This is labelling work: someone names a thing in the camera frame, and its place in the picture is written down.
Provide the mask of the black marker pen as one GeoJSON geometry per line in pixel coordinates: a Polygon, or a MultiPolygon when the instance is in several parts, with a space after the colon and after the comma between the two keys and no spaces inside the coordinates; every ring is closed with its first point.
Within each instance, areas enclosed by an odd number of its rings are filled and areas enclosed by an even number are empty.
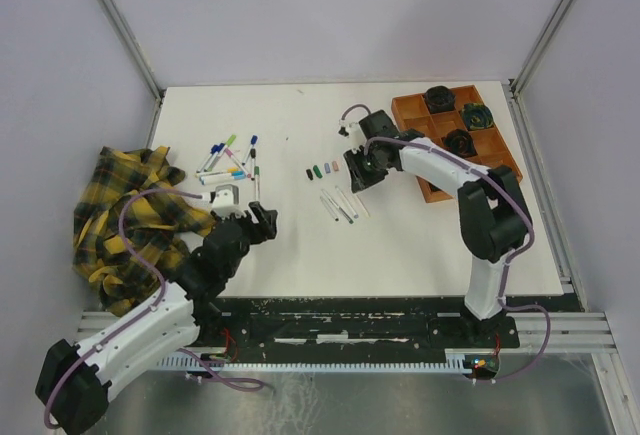
{"type": "Polygon", "coordinates": [[[334,207],[332,206],[332,204],[324,196],[320,196],[320,201],[321,201],[322,205],[324,206],[324,208],[329,213],[329,215],[331,216],[331,218],[333,219],[333,221],[334,222],[338,222],[339,221],[339,215],[336,213],[336,211],[335,211],[334,207]]]}

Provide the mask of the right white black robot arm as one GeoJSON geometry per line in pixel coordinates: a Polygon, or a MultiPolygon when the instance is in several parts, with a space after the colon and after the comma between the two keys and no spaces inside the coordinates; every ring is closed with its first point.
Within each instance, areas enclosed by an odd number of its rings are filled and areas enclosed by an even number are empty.
{"type": "Polygon", "coordinates": [[[506,281],[512,260],[528,250],[535,234],[515,173],[489,168],[439,147],[415,129],[400,131],[386,112],[368,110],[358,122],[339,119],[338,133],[351,148],[344,153],[351,192],[383,181],[389,171],[421,178],[458,204],[462,240],[472,255],[464,307],[458,323],[467,344],[481,346],[495,334],[495,318],[507,309],[506,281]]]}

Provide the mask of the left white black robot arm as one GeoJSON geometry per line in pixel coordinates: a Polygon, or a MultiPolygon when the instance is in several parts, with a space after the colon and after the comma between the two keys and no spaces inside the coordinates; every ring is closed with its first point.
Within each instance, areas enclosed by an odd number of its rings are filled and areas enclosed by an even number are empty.
{"type": "Polygon", "coordinates": [[[277,211],[252,202],[244,214],[220,219],[139,306],[81,342],[61,339],[52,345],[35,387],[45,426],[82,434],[161,359],[195,341],[215,342],[221,321],[214,301],[250,247],[276,237],[277,217],[277,211]]]}

